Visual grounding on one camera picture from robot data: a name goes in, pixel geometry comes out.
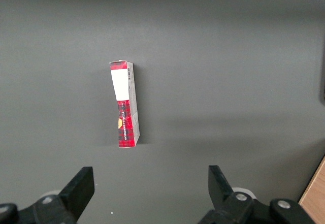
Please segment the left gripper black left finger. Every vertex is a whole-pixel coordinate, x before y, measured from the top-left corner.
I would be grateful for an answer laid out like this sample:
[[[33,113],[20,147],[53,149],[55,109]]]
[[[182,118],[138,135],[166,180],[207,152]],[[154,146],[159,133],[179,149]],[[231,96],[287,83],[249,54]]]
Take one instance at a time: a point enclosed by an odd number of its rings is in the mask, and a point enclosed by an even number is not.
[[[47,194],[25,209],[2,203],[1,223],[77,223],[93,194],[93,167],[83,167],[58,194]]]

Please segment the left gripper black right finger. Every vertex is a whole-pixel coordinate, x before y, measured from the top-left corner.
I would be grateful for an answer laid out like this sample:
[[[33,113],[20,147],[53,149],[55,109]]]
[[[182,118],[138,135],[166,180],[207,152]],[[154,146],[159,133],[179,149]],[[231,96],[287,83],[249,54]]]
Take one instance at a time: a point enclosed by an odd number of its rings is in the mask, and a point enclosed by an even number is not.
[[[265,205],[243,191],[234,191],[220,167],[209,166],[208,190],[214,206],[199,223],[314,223],[290,199],[272,199]]]

